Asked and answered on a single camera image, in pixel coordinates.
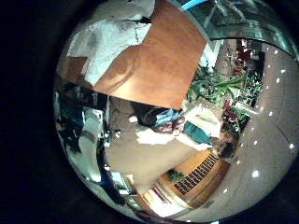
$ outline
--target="orange tabletop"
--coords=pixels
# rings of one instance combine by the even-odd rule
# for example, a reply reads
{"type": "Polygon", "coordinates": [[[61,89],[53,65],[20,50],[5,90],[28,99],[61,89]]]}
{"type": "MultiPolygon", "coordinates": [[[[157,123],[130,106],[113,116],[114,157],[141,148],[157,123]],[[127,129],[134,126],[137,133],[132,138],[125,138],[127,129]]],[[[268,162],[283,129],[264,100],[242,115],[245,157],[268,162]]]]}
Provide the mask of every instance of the orange tabletop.
{"type": "Polygon", "coordinates": [[[142,44],[124,50],[93,89],[180,109],[206,41],[187,16],[165,0],[156,2],[151,22],[142,44]]]}

